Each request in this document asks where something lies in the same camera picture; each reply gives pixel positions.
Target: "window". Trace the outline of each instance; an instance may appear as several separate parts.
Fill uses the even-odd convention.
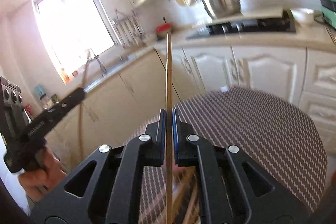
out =
[[[53,63],[65,82],[64,72],[71,76],[85,64],[85,50],[99,55],[114,45],[93,0],[42,0],[36,5],[43,42],[56,55],[59,66]]]

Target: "countertop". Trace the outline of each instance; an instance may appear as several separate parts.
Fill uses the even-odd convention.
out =
[[[197,31],[196,28],[189,28],[172,34],[172,48],[186,47],[210,47],[210,46],[274,46],[274,47],[296,47],[309,48],[325,52],[336,53],[336,44],[327,32],[324,25],[315,22],[311,26],[302,27],[296,24],[296,33],[243,33],[216,35],[206,38],[186,39]],[[132,59],[118,66],[108,73],[107,77],[100,78],[86,88],[88,93],[96,90],[101,84],[108,79],[117,75],[127,66],[137,59],[146,55],[153,50],[165,50],[167,47],[166,40],[158,42],[153,41],[142,48],[137,48],[131,53]]]

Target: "black cooktop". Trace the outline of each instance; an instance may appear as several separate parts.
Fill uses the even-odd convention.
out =
[[[187,39],[204,38],[212,35],[227,35],[244,32],[296,32],[294,19],[288,12],[278,18],[241,19],[220,24],[207,25],[197,30]]]

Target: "triangular cutout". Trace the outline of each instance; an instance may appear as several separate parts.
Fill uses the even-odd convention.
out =
[[[273,190],[274,187],[270,185],[270,183],[261,174],[259,174],[250,164],[244,162],[242,163],[242,167],[250,182],[253,193],[257,198]]]
[[[73,179],[71,179],[64,186],[64,190],[79,198],[82,198],[96,165],[96,161],[90,161],[77,175],[75,175],[75,177],[73,177]]]

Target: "brown patterned tablecloth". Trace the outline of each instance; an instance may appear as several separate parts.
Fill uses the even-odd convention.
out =
[[[175,105],[180,120],[216,146],[236,144],[314,211],[325,187],[327,156],[313,121],[297,107],[259,91],[239,87],[210,92]],[[145,132],[154,117],[133,135]],[[164,195],[161,168],[146,168],[139,223],[154,223]]]

